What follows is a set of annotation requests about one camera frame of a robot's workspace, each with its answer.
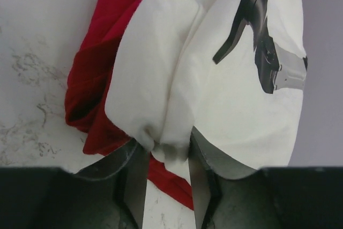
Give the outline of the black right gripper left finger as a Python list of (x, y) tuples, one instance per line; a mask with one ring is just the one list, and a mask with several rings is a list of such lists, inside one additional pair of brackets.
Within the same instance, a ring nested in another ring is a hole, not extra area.
[(132, 138), (76, 176), (90, 181), (115, 179), (114, 202), (129, 215), (134, 228), (142, 228), (149, 162), (150, 155)]

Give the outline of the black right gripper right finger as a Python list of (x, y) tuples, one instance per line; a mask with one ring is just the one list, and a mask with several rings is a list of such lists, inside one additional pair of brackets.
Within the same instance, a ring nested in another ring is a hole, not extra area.
[(262, 176), (217, 147), (197, 129), (190, 137), (189, 170), (196, 228), (267, 228)]

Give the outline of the red t-shirt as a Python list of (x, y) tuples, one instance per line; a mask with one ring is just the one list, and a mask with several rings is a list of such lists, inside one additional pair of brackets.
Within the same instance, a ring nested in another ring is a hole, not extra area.
[(98, 0), (65, 95), (66, 123), (88, 134), (86, 154), (137, 137), (152, 151), (148, 179), (188, 208), (192, 189), (171, 168), (188, 154), (199, 91), (187, 90), (196, 0)]

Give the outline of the white printed t-shirt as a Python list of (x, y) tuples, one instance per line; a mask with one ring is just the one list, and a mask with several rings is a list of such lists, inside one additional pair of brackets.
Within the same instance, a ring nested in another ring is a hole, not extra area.
[[(288, 165), (307, 75), (302, 0), (196, 1), (203, 14), (187, 43), (195, 81), (187, 90), (199, 91), (192, 129), (256, 171)], [(189, 151), (190, 138), (187, 157), (171, 168), (191, 186)], [(267, 228), (280, 228), (265, 188)]]

